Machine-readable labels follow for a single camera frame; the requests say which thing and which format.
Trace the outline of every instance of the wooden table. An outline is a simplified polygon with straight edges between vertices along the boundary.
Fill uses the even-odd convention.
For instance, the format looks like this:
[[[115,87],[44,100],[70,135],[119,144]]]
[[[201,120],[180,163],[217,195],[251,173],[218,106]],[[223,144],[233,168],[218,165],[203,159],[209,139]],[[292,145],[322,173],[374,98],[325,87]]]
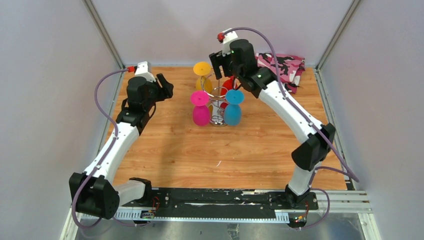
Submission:
[[[154,187],[284,189],[292,177],[291,152],[300,143],[265,103],[245,93],[238,126],[200,127],[192,121],[190,95],[198,76],[192,67],[154,67],[174,84],[173,98],[157,103],[157,110],[123,159],[114,185],[129,178],[148,179]],[[127,97],[127,73],[114,110],[114,119]],[[312,68],[300,80],[295,99],[313,116],[327,122]],[[324,166],[340,168],[334,153]],[[345,190],[341,174],[320,170],[313,186]]]

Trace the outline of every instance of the white wall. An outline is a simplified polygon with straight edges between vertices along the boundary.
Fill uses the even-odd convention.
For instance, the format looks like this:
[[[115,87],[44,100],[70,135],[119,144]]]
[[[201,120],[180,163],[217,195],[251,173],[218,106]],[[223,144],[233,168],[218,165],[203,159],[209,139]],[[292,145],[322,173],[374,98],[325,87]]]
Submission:
[[[424,1],[365,0],[322,73],[384,240],[422,239]]]
[[[260,30],[279,53],[320,60],[352,0],[93,0],[125,64],[193,65],[218,52],[217,34]],[[269,51],[253,33],[240,33]]]
[[[106,121],[94,88],[118,69],[81,0],[0,1],[0,239],[57,240],[68,180]],[[115,77],[103,86],[110,105]]]

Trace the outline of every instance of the red connector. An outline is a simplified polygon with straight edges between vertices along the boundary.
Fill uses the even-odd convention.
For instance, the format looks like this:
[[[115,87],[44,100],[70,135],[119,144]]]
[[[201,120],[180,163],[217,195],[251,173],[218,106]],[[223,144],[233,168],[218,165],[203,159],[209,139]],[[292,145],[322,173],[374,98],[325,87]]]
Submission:
[[[220,32],[220,33],[218,34],[218,37],[217,37],[218,41],[219,41],[220,43],[223,43],[224,38],[225,38],[224,33],[223,33],[223,32]]]
[[[129,66],[126,69],[128,69],[129,73],[134,73],[137,70],[137,66]]]

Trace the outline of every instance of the folded cloth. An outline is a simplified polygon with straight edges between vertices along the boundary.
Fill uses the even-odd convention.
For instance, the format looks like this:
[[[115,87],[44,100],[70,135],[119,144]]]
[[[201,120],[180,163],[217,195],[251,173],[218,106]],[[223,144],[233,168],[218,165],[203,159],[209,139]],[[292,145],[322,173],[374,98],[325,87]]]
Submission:
[[[272,54],[256,53],[257,65],[267,67],[276,74],[276,64]],[[305,59],[303,57],[277,54],[280,80],[285,83],[284,87],[291,93],[296,93],[301,75],[305,71]]]

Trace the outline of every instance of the blue disc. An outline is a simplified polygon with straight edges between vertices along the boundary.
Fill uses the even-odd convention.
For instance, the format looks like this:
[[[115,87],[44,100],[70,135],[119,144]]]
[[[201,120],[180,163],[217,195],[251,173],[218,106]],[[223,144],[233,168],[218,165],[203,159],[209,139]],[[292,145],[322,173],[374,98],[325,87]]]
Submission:
[[[224,110],[224,122],[230,126],[236,126],[242,120],[242,108],[239,105],[230,104]]]
[[[245,95],[242,91],[231,89],[226,93],[225,99],[229,104],[239,105],[245,100]]]

